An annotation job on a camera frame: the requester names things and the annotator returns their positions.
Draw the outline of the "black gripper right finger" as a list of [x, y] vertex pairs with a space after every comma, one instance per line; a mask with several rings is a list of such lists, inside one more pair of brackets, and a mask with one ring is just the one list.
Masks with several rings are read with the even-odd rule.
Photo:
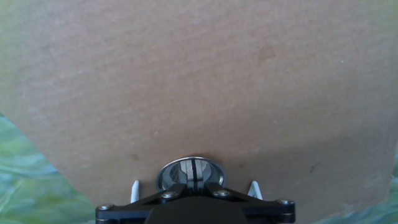
[[294, 223], [295, 202], [279, 198], [265, 201], [258, 194], [243, 194], [216, 183], [195, 192], [195, 211], [206, 223]]

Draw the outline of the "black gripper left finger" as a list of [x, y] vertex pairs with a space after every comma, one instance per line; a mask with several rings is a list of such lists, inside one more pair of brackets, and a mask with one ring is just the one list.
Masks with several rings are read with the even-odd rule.
[[177, 199], [192, 196], [193, 190], [186, 184], [174, 184], [151, 196], [127, 205], [103, 204], [95, 209], [96, 224], [145, 223], [153, 208]]

